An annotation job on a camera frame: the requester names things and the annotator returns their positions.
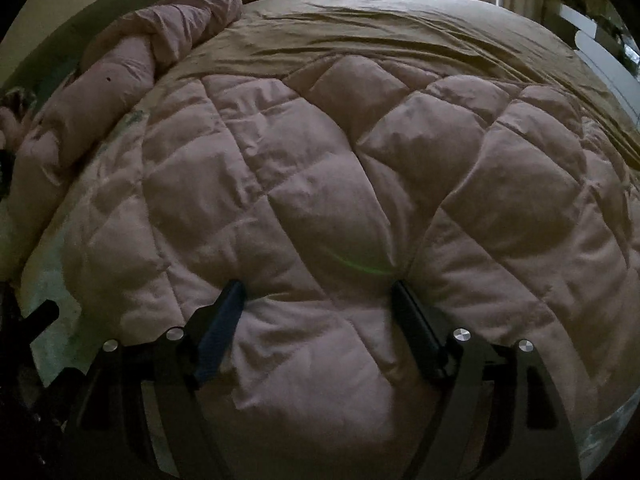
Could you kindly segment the green padded headboard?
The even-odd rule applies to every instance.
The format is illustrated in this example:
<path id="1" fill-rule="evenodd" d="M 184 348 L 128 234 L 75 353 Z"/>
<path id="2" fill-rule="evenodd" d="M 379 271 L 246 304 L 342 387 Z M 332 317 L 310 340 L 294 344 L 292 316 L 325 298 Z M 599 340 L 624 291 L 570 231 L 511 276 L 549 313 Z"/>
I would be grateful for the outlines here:
<path id="1" fill-rule="evenodd" d="M 39 102 L 45 101 L 75 69 L 94 36 L 116 18 L 157 1 L 160 0 L 96 0 L 89 4 L 29 53 L 2 84 L 1 92 L 23 87 L 35 92 Z"/>

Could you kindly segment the pink quilted coat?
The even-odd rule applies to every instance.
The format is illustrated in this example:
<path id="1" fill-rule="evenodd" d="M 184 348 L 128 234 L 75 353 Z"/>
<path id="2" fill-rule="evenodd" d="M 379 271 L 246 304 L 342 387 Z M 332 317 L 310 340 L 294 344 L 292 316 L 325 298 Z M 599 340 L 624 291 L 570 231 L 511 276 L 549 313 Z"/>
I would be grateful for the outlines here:
<path id="1" fill-rule="evenodd" d="M 390 314 L 399 280 L 533 341 L 584 451 L 639 401 L 638 183 L 567 90 L 357 55 L 183 77 L 93 169 L 64 281 L 110 336 L 248 290 L 198 396 L 240 479 L 401 475 L 436 396 Z"/>

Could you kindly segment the floral folded blanket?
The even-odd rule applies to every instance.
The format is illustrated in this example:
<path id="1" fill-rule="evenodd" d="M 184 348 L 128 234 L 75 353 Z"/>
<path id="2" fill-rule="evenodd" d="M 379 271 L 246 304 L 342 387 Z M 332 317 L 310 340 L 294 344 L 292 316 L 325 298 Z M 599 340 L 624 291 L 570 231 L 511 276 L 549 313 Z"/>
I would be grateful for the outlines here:
<path id="1" fill-rule="evenodd" d="M 16 152 L 32 128 L 37 98 L 23 87 L 11 88 L 1 97 L 1 146 Z"/>

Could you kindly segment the pink rolled duvet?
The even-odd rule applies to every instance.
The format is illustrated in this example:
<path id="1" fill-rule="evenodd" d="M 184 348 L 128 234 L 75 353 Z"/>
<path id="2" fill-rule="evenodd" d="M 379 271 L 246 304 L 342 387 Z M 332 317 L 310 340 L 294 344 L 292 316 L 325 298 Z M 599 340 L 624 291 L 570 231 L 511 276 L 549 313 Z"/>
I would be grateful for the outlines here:
<path id="1" fill-rule="evenodd" d="M 242 0 L 160 0 L 96 35 L 43 104 L 16 152 L 1 147 L 1 278 L 19 274 L 86 154 L 195 47 L 241 15 Z"/>

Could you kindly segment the floral bed sheet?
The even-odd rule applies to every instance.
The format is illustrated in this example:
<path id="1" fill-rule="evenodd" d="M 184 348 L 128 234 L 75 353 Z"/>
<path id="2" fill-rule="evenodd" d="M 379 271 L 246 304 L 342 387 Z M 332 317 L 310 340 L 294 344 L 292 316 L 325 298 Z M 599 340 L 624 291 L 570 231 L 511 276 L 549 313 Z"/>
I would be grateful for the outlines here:
<path id="1" fill-rule="evenodd" d="M 24 311 L 46 298 L 62 308 L 49 335 L 34 344 L 43 379 L 66 365 L 87 367 L 111 337 L 82 312 L 64 281 L 62 251 L 70 214 L 87 192 L 93 162 L 145 109 L 148 95 L 183 77 L 231 74 L 284 78 L 328 56 L 357 55 L 444 75 L 470 75 L 567 90 L 605 126 L 639 187 L 639 135 L 602 82 L 547 29 L 510 11 L 474 0 L 262 0 L 242 3 L 240 17 L 195 47 L 157 79 L 155 86 L 84 158 L 64 200 L 11 283 Z M 594 430 L 584 451 L 574 434 L 582 468 L 597 466 L 622 434 L 636 405 L 611 426 Z"/>

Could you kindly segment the white dressing table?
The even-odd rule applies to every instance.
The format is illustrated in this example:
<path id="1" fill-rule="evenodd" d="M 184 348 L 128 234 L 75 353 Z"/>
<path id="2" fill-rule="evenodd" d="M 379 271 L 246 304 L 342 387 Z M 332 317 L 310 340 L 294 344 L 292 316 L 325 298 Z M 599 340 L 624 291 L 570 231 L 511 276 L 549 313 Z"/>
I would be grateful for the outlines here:
<path id="1" fill-rule="evenodd" d="M 568 44 L 639 125 L 639 52 L 604 16 L 590 18 L 582 0 L 544 0 L 542 24 Z"/>

